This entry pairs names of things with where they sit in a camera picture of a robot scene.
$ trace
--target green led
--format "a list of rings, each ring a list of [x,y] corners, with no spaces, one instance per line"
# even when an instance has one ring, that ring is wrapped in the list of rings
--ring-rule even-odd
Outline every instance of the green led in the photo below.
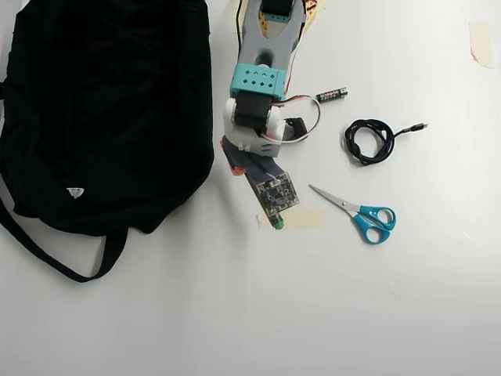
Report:
[[[283,220],[279,220],[277,223],[275,223],[275,225],[273,225],[273,227],[275,227],[275,230],[281,230],[283,229]]]

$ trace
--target blue scissors handle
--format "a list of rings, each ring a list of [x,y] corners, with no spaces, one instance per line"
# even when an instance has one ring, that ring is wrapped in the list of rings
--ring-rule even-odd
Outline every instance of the blue scissors handle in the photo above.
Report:
[[[389,212],[391,214],[391,218],[389,222],[382,221],[379,218],[379,213],[381,212]],[[372,219],[375,223],[381,225],[388,231],[392,231],[397,224],[397,215],[390,208],[378,208],[373,206],[361,206],[359,214],[366,215],[370,219]]]
[[[365,238],[366,242],[369,244],[372,245],[382,244],[390,237],[389,230],[386,230],[384,227],[374,225],[368,219],[365,219],[362,215],[356,215],[355,217],[353,217],[353,220],[355,221],[360,231],[362,232],[362,235]],[[373,241],[369,238],[370,230],[375,230],[377,233],[379,233],[378,241]]]

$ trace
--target bag strap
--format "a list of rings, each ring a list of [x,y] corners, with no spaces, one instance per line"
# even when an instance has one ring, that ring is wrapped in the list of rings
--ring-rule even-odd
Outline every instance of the bag strap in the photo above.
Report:
[[[121,231],[109,234],[106,236],[106,243],[104,246],[103,260],[101,267],[97,274],[93,277],[84,277],[72,269],[68,268],[61,262],[57,261],[52,256],[45,253],[28,234],[16,223],[14,218],[9,214],[2,199],[0,199],[0,223],[9,231],[29,252],[41,259],[43,262],[48,263],[52,268],[58,270],[66,277],[80,283],[96,280],[107,274],[115,265],[127,242],[128,231]]]

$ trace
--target scissors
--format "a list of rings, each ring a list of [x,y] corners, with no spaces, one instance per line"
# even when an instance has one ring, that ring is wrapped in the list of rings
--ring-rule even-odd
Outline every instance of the scissors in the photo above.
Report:
[[[327,193],[325,190],[321,190],[316,186],[310,185],[316,193],[325,198],[326,200],[337,205],[341,209],[344,209],[355,221],[356,226],[362,232],[363,237],[366,242],[372,245],[378,245],[384,243],[390,237],[390,231],[395,228],[397,223],[397,215],[390,208],[375,208],[372,206],[361,206],[350,204],[349,202],[340,199],[339,197],[333,196]],[[381,212],[387,212],[391,214],[389,222],[385,222],[379,218]],[[379,240],[374,241],[369,238],[369,231],[375,230],[379,234]]]

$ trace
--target black cable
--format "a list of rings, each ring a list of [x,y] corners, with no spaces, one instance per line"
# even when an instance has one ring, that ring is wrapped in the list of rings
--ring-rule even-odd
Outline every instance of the black cable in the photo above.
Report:
[[[344,137],[346,138],[346,147],[355,158],[357,158],[360,163],[364,166],[374,165],[385,161],[390,157],[393,149],[395,148],[395,138],[408,132],[417,132],[425,129],[428,124],[418,124],[412,127],[405,128],[400,132],[394,134],[393,130],[386,123],[379,120],[357,120],[355,123],[350,125]],[[383,147],[377,152],[374,157],[367,157],[362,154],[360,146],[355,142],[355,135],[361,128],[367,128],[374,132],[383,141]]]
[[[242,36],[240,35],[240,11],[242,10],[242,2],[238,5],[238,10],[236,11],[236,35],[238,37],[238,53],[240,54],[240,50],[242,49]]]

